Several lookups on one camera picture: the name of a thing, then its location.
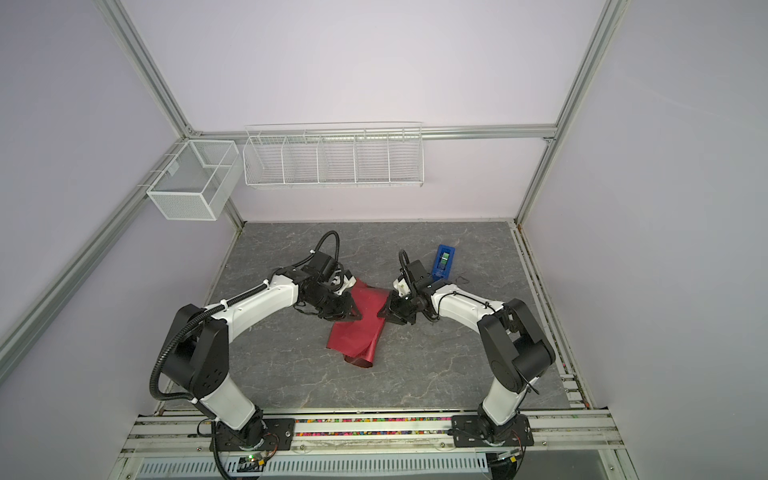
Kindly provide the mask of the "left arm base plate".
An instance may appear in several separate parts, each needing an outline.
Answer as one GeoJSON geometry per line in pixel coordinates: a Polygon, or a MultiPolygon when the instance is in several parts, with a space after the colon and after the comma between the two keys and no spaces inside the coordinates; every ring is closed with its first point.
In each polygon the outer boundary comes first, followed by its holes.
{"type": "Polygon", "coordinates": [[[282,451],[291,448],[295,426],[290,417],[257,419],[241,430],[217,422],[212,437],[220,452],[282,451]]]}

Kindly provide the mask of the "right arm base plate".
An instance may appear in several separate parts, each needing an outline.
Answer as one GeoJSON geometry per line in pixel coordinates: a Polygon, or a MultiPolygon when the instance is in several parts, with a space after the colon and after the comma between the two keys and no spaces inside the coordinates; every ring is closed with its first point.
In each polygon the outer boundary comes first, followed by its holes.
{"type": "Polygon", "coordinates": [[[527,448],[535,443],[528,417],[522,413],[502,425],[477,413],[454,415],[448,434],[459,448],[527,448]]]}

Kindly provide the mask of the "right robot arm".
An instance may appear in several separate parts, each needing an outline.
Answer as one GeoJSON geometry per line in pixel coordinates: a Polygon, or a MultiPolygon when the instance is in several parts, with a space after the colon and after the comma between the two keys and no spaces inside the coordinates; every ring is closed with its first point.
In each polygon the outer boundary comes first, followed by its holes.
{"type": "Polygon", "coordinates": [[[419,260],[398,252],[400,275],[379,316],[387,322],[413,324],[419,315],[430,322],[454,320],[477,333],[494,380],[478,407],[475,425],[455,432],[500,445],[521,440],[525,427],[521,404],[555,363],[555,351],[527,304],[470,294],[445,279],[434,279],[419,260]]]}

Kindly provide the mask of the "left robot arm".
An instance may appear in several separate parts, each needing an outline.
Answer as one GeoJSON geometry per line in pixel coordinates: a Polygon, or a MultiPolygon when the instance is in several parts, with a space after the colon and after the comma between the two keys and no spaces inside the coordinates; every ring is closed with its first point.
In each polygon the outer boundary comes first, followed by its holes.
{"type": "Polygon", "coordinates": [[[339,255],[340,236],[330,230],[307,257],[274,269],[255,287],[206,307],[180,308],[152,367],[150,395],[187,401],[246,447],[258,446],[266,435],[263,414],[230,374],[230,344],[282,309],[330,322],[360,320],[356,278],[339,255]]]}

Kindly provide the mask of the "dark red wrapping paper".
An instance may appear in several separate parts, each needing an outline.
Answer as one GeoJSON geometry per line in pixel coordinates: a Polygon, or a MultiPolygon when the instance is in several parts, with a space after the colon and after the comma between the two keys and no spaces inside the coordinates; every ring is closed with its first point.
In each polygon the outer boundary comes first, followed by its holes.
{"type": "Polygon", "coordinates": [[[386,324],[385,318],[379,313],[386,306],[389,292],[358,281],[351,295],[362,318],[352,322],[336,322],[331,328],[326,347],[341,353],[347,363],[371,368],[386,324]]]}

